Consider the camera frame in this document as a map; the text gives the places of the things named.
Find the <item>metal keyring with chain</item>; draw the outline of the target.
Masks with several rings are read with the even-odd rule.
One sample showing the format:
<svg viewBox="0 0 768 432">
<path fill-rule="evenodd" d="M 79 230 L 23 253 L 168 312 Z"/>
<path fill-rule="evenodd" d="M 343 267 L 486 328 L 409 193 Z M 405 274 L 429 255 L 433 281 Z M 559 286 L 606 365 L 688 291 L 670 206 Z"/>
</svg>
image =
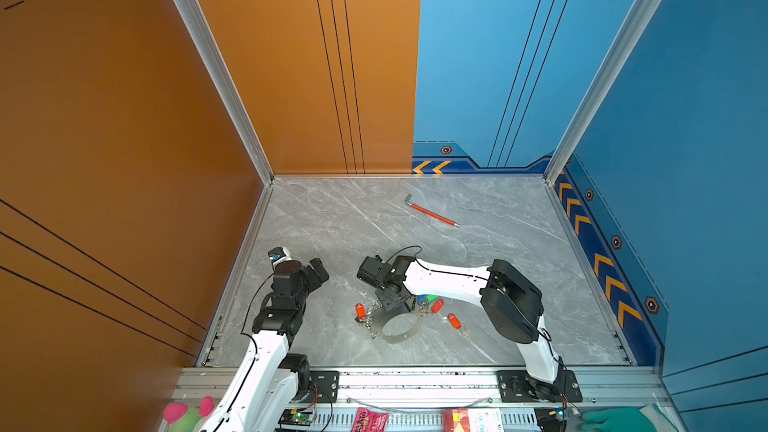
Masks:
<svg viewBox="0 0 768 432">
<path fill-rule="evenodd" d="M 383 307 L 372 308 L 363 325 L 373 339 L 381 339 L 388 344 L 398 344 L 416 336 L 422 328 L 422 315 L 400 305 L 391 311 Z"/>
</svg>

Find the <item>red tagged key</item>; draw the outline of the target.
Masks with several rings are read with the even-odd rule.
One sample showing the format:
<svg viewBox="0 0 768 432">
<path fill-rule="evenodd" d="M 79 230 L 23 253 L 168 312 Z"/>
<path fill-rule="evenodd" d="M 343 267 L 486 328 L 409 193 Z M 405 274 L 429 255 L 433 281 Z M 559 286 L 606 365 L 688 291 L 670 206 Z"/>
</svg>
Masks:
<svg viewBox="0 0 768 432">
<path fill-rule="evenodd" d="M 468 329 L 468 327 L 467 327 L 466 325 L 464 325 L 464 324 L 463 324 L 463 323 L 462 323 L 462 322 L 459 320 L 459 318 L 458 318 L 458 317 L 457 317 L 455 314 L 453 314 L 453 313 L 449 313 L 449 314 L 447 315 L 447 320 L 448 320 L 449 324 L 451 325 L 451 327 L 452 327 L 452 328 L 453 328 L 453 329 L 454 329 L 454 330 L 455 330 L 455 331 L 456 331 L 458 334 L 460 334 L 460 335 L 461 335 L 463 338 L 465 338 L 465 339 L 466 339 L 466 340 L 468 340 L 468 341 L 470 341 L 470 340 L 471 340 L 471 333 L 470 333 L 470 330 Z"/>
</svg>

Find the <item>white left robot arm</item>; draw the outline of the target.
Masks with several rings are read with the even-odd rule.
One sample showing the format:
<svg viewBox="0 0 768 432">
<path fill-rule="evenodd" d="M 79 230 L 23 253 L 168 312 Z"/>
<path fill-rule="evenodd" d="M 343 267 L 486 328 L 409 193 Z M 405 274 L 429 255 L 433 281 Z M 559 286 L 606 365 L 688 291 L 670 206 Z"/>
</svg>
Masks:
<svg viewBox="0 0 768 432">
<path fill-rule="evenodd" d="M 303 264 L 286 249 L 268 252 L 273 273 L 268 300 L 246 334 L 248 348 L 223 398 L 197 431 L 274 431 L 289 405 L 310 391 L 308 359 L 290 352 L 307 298 L 329 279 L 319 258 Z"/>
</svg>

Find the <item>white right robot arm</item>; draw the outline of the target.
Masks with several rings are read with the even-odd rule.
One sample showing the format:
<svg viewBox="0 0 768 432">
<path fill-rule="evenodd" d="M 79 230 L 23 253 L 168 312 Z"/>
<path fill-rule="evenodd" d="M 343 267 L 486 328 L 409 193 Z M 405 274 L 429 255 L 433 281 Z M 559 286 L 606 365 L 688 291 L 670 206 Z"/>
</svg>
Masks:
<svg viewBox="0 0 768 432">
<path fill-rule="evenodd" d="M 357 278 L 376 289 L 387 310 L 422 295 L 480 307 L 494 329 L 517 345 L 534 384 L 553 386 L 564 374 L 565 366 L 546 327 L 542 292 L 505 260 L 460 267 L 407 255 L 388 260 L 368 256 L 359 266 Z"/>
</svg>

